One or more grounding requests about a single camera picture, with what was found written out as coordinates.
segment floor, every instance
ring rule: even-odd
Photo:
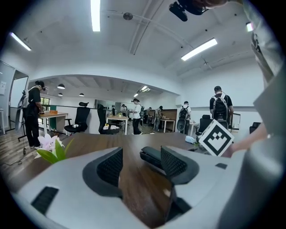
[[[150,133],[163,133],[163,130],[160,130],[159,132],[153,131],[152,127],[148,125],[141,126],[139,124],[139,129],[143,134],[150,134]],[[121,130],[119,134],[124,135],[124,131]],[[133,126],[132,122],[128,122],[127,126],[127,134],[133,133]],[[39,130],[39,135],[44,136],[44,131]],[[19,172],[21,172],[26,166],[28,166],[37,155],[36,150],[31,149],[29,147],[28,139],[26,137],[22,138],[21,141],[18,141],[18,137],[22,136],[22,133],[16,133],[15,130],[11,130],[6,132],[5,135],[0,136],[0,172],[2,177],[8,181],[15,175],[17,175]],[[64,140],[67,138],[67,136],[60,134],[59,135],[60,140]]]

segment green leaf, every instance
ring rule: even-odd
[[[58,140],[55,141],[55,154],[57,155],[59,161],[66,159],[64,150]]]
[[[50,151],[44,150],[44,149],[37,149],[38,154],[41,155],[42,158],[47,160],[48,162],[54,164],[58,162],[59,160],[57,157]]]
[[[74,140],[74,138],[67,144],[66,149],[64,151],[65,155],[67,154],[67,149],[70,147],[73,140]]]

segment white box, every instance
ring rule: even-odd
[[[202,133],[199,143],[213,156],[221,156],[232,144],[234,136],[218,121],[213,120]]]

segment orchid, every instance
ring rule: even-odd
[[[40,136],[38,140],[42,144],[42,148],[37,149],[37,156],[35,158],[43,157],[52,164],[66,159],[67,149],[73,141],[72,139],[66,149],[63,150],[64,145],[58,136],[51,138],[49,134],[45,134],[45,137]]]

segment desk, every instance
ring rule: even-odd
[[[199,124],[199,123],[191,123],[191,122],[190,122],[189,124],[190,124],[190,126],[192,126],[190,136],[193,136],[193,128],[194,128],[195,126],[199,126],[200,124]]]
[[[44,121],[44,132],[45,132],[45,135],[46,135],[47,134],[46,119],[57,118],[57,117],[65,117],[65,119],[67,119],[67,113],[58,112],[57,114],[51,114],[50,112],[46,112],[44,114],[40,114],[39,117],[42,118],[43,121]]]
[[[166,132],[166,123],[167,123],[167,122],[174,122],[174,123],[173,123],[173,132],[175,132],[175,123],[176,123],[175,120],[170,120],[170,119],[160,119],[160,120],[163,121],[163,122],[165,122],[165,124],[164,124],[164,133]]]
[[[160,150],[162,145],[192,149],[193,145],[185,142],[185,135],[177,132],[145,135],[76,133],[66,138],[63,144],[66,146],[71,139],[74,141],[67,152],[68,158],[122,146],[123,169],[120,173],[119,188],[123,193],[124,204],[150,228],[156,228],[164,223],[164,214],[169,208],[169,197],[164,194],[164,191],[171,190],[171,183],[164,176],[153,171],[140,158],[139,152],[145,146]],[[49,166],[50,163],[43,158],[37,158],[13,177],[7,185],[11,191],[17,191]]]
[[[3,128],[3,134],[5,134],[5,126],[4,126],[4,110],[0,108],[0,115],[1,115],[1,126]]]
[[[119,117],[118,115],[110,115],[108,117],[106,117],[106,123],[108,123],[108,120],[122,120],[125,121],[125,135],[127,135],[127,124],[128,124],[128,118],[121,116]]]

